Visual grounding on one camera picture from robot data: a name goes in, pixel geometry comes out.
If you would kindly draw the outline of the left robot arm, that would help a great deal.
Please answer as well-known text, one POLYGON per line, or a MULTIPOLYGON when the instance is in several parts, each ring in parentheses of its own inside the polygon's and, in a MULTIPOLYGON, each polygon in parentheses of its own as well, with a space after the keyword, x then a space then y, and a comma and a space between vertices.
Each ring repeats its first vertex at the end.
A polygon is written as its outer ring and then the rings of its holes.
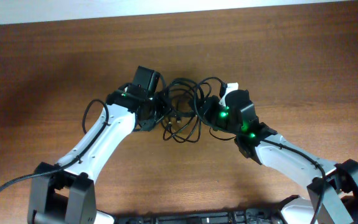
POLYGON ((100 104, 103 109, 84 137, 55 165, 40 163, 31 182, 28 223, 114 223, 96 206, 100 172, 125 137, 152 130, 163 118, 157 85, 163 78, 139 66, 133 81, 120 86, 100 104))

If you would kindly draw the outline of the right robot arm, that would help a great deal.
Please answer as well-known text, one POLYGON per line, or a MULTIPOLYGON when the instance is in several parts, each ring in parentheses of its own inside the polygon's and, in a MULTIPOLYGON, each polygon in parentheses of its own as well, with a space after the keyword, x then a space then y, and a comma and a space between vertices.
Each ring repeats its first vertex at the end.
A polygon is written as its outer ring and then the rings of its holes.
POLYGON ((234 135, 246 158, 277 170, 308 191, 280 209, 286 223, 358 223, 358 162, 323 159, 287 141, 261 123, 249 92, 234 90, 190 102, 194 113, 212 129, 234 135))

